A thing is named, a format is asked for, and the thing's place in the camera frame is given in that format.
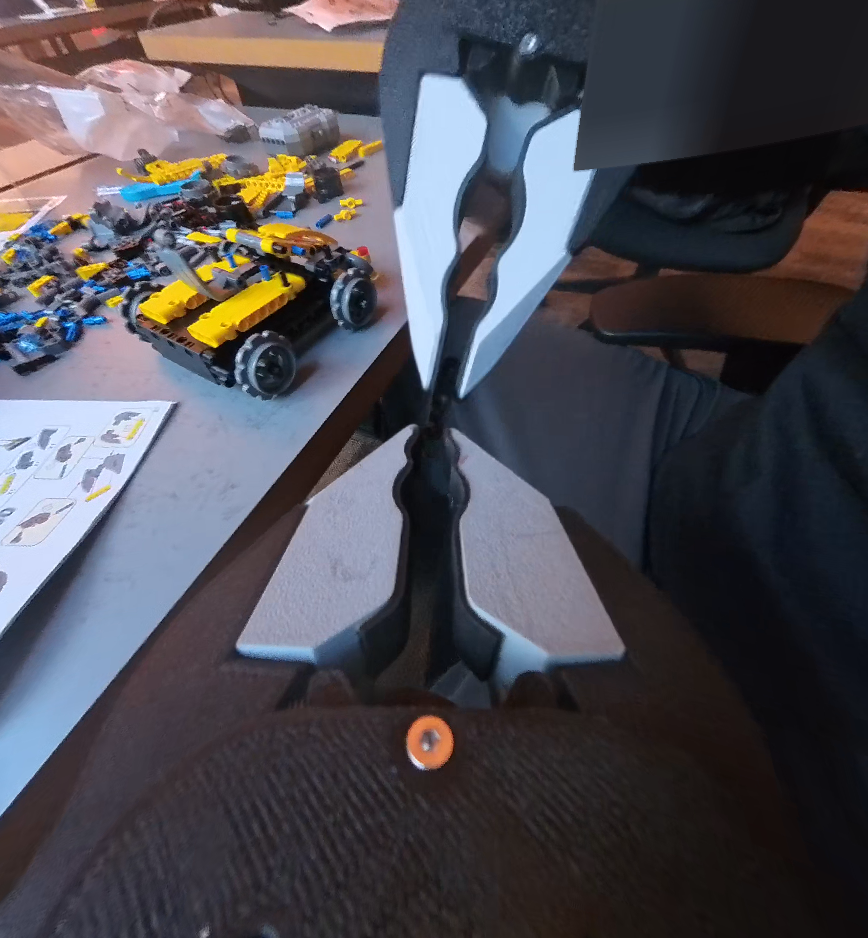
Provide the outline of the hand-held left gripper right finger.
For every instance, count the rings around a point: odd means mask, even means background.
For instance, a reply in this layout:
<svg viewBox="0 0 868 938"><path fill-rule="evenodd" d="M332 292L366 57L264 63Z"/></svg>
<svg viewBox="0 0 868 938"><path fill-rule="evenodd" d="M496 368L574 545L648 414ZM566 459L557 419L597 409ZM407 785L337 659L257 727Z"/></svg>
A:
<svg viewBox="0 0 868 938"><path fill-rule="evenodd" d="M613 664L627 648L549 499L449 430L453 641L494 699L524 674Z"/></svg>

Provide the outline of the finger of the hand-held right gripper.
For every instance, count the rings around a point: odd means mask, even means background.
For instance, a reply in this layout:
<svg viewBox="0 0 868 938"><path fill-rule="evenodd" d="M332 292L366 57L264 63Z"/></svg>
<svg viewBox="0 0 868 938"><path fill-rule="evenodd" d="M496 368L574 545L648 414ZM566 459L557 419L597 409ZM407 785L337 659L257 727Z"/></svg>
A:
<svg viewBox="0 0 868 938"><path fill-rule="evenodd" d="M476 322L456 384L462 400L486 379L572 256L569 246L594 170L576 170L580 110L532 126L511 176L510 238L492 274L490 299Z"/></svg>
<svg viewBox="0 0 868 938"><path fill-rule="evenodd" d="M463 79L421 79L404 194L393 223L412 352L425 390L439 368L461 197L482 163L486 133L487 117Z"/></svg>

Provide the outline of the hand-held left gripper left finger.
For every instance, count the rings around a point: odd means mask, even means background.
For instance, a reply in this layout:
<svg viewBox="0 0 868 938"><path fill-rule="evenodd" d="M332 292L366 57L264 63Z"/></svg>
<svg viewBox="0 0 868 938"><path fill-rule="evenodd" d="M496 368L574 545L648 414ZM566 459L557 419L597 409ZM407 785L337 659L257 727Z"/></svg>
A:
<svg viewBox="0 0 868 938"><path fill-rule="evenodd" d="M243 657L382 671L407 639L409 425L312 496L247 620Z"/></svg>

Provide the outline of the black brick beam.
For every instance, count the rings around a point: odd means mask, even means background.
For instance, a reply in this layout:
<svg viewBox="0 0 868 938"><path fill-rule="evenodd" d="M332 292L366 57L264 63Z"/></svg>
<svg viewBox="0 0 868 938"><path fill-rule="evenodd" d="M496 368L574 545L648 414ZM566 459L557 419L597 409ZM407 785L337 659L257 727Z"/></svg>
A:
<svg viewBox="0 0 868 938"><path fill-rule="evenodd" d="M424 478L436 491L446 490L450 475L447 417L456 399L458 370L456 356L442 358L425 399L425 421L420 441L421 467Z"/></svg>

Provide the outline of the grey desk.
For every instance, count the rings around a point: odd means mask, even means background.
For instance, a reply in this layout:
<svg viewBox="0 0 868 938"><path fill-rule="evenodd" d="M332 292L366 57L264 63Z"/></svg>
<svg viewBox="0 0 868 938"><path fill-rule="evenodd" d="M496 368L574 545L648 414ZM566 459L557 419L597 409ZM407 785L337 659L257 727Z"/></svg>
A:
<svg viewBox="0 0 868 938"><path fill-rule="evenodd" d="M270 403L217 387L116 322L0 400L177 404L118 502L0 641L0 818L244 522L303 499L409 351L382 153L347 186L362 215L336 226L381 272L377 321L335 328Z"/></svg>

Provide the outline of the paper sheet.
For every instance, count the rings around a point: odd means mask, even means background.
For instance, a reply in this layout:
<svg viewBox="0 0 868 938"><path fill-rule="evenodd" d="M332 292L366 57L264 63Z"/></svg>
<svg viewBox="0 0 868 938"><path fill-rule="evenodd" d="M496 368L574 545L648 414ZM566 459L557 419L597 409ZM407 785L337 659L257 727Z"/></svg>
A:
<svg viewBox="0 0 868 938"><path fill-rule="evenodd" d="M399 1L307 1L294 15L325 32L350 26L374 25L392 20Z"/></svg>

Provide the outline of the grey brick battery box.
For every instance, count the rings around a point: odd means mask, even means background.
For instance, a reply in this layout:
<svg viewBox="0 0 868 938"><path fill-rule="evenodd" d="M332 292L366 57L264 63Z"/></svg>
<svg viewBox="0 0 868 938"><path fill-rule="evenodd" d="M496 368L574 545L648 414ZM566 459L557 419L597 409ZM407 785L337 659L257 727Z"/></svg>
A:
<svg viewBox="0 0 868 938"><path fill-rule="evenodd" d="M340 143L338 114L307 103L258 125L260 139L284 147L287 155L306 157L328 152Z"/></svg>

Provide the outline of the wood-edged table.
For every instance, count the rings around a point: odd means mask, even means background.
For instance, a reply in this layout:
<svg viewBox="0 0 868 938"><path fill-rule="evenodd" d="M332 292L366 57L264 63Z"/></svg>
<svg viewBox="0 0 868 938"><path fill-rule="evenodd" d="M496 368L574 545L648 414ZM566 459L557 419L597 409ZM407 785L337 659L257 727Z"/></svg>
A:
<svg viewBox="0 0 868 938"><path fill-rule="evenodd" d="M312 103L377 115L385 34L383 24L327 32L295 16L248 11L146 29L138 38L156 63L229 77L249 106Z"/></svg>

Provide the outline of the yellow brick toy vehicle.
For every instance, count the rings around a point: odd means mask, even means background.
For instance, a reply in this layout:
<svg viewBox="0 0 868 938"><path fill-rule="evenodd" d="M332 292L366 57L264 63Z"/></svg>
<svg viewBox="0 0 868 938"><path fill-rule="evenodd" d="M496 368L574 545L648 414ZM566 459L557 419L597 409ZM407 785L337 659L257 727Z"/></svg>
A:
<svg viewBox="0 0 868 938"><path fill-rule="evenodd" d="M373 322L377 273L367 249L285 222L219 234L222 257L193 266L166 232L159 257L173 279L123 302L128 330L175 364L271 401L291 390L299 357L331 327L353 333Z"/></svg>

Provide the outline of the person's dark top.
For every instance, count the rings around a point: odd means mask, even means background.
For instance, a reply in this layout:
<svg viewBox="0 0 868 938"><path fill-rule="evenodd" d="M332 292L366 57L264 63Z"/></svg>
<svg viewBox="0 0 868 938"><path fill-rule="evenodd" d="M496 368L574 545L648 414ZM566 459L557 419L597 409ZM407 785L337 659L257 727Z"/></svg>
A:
<svg viewBox="0 0 868 938"><path fill-rule="evenodd" d="M766 392L667 455L650 508L656 582L743 693L868 936L868 273Z"/></svg>

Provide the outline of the open instruction booklet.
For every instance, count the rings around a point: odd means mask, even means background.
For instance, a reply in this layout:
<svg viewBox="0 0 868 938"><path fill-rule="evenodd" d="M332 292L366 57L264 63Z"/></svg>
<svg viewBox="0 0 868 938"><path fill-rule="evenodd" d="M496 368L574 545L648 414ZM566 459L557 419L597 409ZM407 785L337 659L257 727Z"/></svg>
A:
<svg viewBox="0 0 868 938"><path fill-rule="evenodd" d="M0 640L113 506L175 408L0 400Z"/></svg>

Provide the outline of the pile of small brick pieces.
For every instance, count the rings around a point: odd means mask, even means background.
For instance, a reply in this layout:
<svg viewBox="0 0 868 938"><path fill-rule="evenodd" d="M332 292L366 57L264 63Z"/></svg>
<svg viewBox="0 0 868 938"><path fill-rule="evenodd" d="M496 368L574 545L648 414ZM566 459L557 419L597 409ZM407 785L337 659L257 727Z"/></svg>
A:
<svg viewBox="0 0 868 938"><path fill-rule="evenodd" d="M222 257L219 232L227 225L285 222L327 235L314 222L342 209L344 180L382 148L381 140L358 139L326 156L290 156L284 148L264 168L239 155L168 161L141 151L134 172L118 170L127 184L99 190L106 197L88 211L47 217L0 240L0 362L19 374L40 369L86 327L106 322L102 310L116 311L133 334L123 302L143 285L173 279L159 257L166 232L193 266Z"/></svg>

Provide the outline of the yellow sticker sheet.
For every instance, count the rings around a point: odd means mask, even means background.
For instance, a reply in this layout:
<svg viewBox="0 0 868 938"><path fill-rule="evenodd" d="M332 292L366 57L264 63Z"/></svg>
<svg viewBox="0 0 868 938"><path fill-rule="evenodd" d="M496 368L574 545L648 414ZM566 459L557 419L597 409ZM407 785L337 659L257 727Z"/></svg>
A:
<svg viewBox="0 0 868 938"><path fill-rule="evenodd" d="M58 195L0 199L0 240L27 231L61 206L65 198Z"/></svg>

